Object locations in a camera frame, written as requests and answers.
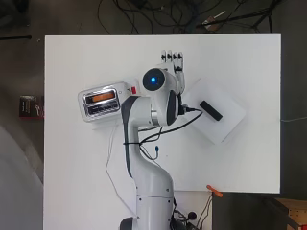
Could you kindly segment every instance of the blue light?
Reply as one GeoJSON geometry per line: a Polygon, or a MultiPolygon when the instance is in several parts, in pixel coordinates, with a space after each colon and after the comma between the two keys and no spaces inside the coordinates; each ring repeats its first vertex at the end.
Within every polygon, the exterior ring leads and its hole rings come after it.
{"type": "Polygon", "coordinates": [[[152,82],[152,83],[156,83],[156,77],[152,77],[152,78],[151,78],[151,82],[152,82]]]}

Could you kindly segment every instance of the black joint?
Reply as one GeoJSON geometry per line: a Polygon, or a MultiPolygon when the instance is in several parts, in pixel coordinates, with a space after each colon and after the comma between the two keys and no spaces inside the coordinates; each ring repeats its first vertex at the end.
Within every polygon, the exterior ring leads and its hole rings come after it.
{"type": "Polygon", "coordinates": [[[133,218],[124,218],[119,227],[120,230],[131,230],[133,225],[133,218]]]}

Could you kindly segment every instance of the robot finger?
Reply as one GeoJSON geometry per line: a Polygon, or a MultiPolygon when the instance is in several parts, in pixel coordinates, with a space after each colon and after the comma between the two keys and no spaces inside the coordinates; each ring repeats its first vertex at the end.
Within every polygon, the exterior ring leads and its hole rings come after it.
{"type": "Polygon", "coordinates": [[[174,64],[174,71],[177,71],[177,61],[178,61],[178,53],[174,52],[173,53],[173,64],[174,64]]]}
{"type": "Polygon", "coordinates": [[[179,54],[178,54],[177,70],[180,71],[180,72],[183,71],[183,54],[182,54],[182,52],[179,52],[179,54]]]}
{"type": "Polygon", "coordinates": [[[166,61],[167,61],[167,62],[172,62],[172,51],[171,51],[171,50],[169,50],[169,51],[167,52],[166,61]]]}
{"type": "Polygon", "coordinates": [[[166,62],[166,52],[165,50],[161,51],[161,63],[166,62]]]}

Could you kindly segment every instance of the orange handle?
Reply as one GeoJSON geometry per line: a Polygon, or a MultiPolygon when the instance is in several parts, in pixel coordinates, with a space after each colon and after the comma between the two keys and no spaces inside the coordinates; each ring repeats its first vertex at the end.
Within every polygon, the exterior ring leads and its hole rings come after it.
{"type": "Polygon", "coordinates": [[[219,191],[217,191],[216,189],[214,189],[211,185],[207,185],[207,189],[212,191],[216,196],[222,198],[223,194],[219,191]]]}

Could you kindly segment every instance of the black strip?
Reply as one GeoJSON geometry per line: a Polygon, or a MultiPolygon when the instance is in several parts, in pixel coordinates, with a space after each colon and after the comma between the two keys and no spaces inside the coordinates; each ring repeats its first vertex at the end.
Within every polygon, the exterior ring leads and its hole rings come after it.
{"type": "MultiPolygon", "coordinates": [[[[124,135],[125,135],[125,143],[129,142],[128,139],[128,121],[130,116],[131,108],[138,96],[129,96],[123,103],[122,103],[122,118],[124,123],[124,135]]],[[[129,158],[129,145],[125,145],[126,151],[126,164],[129,176],[132,178],[131,171],[130,171],[130,158],[129,158]]]]}
{"type": "Polygon", "coordinates": [[[221,113],[219,113],[217,110],[214,109],[208,102],[202,101],[200,104],[200,107],[206,111],[211,117],[213,117],[215,120],[220,121],[223,116],[221,113]]]}
{"type": "Polygon", "coordinates": [[[176,119],[176,94],[171,90],[167,103],[166,122],[170,126],[176,119]]]}

